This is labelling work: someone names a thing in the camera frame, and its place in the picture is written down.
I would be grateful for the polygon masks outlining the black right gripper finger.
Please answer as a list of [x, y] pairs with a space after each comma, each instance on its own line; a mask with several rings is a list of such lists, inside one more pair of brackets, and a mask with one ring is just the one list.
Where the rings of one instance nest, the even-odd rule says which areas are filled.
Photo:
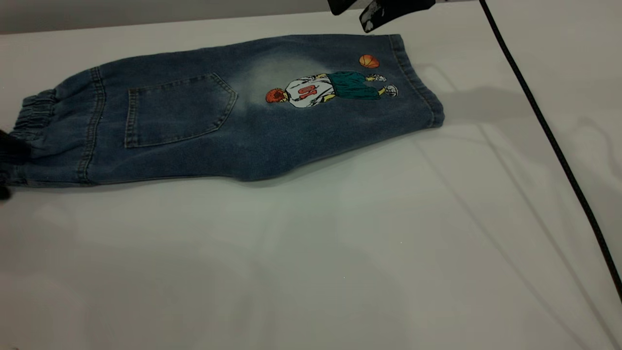
[[339, 16], [350, 9], [356, 2], [357, 0], [328, 0], [328, 5], [331, 13], [334, 16]]

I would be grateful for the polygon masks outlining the chipped right gripper finger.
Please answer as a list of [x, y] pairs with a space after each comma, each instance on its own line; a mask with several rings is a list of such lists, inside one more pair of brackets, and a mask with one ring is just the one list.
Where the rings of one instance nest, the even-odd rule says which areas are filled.
[[396, 18], [431, 9], [435, 0], [373, 0], [360, 15], [365, 33], [377, 29]]

